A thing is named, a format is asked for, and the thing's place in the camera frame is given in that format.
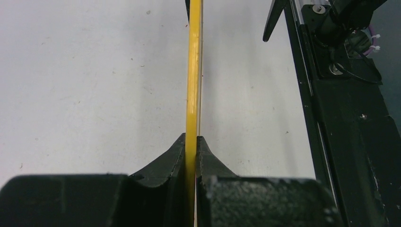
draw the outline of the purple cable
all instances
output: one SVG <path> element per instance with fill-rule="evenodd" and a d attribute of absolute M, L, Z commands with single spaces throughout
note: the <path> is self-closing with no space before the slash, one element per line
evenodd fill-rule
<path fill-rule="evenodd" d="M 369 25 L 369 27 L 367 27 L 368 29 L 369 29 L 369 32 L 370 32 L 370 36 L 372 37 L 372 36 L 374 36 L 374 35 L 376 35 L 376 32 L 375 32 L 375 30 L 373 29 L 373 26 L 372 25 Z M 372 46 L 376 46 L 376 43 L 377 43 L 377 41 L 376 41 L 376 37 L 373 37 L 372 38 Z M 373 51 L 373 47 L 370 47 L 367 51 L 365 51 L 364 52 L 364 55 L 365 56 L 368 56 L 372 51 Z"/>

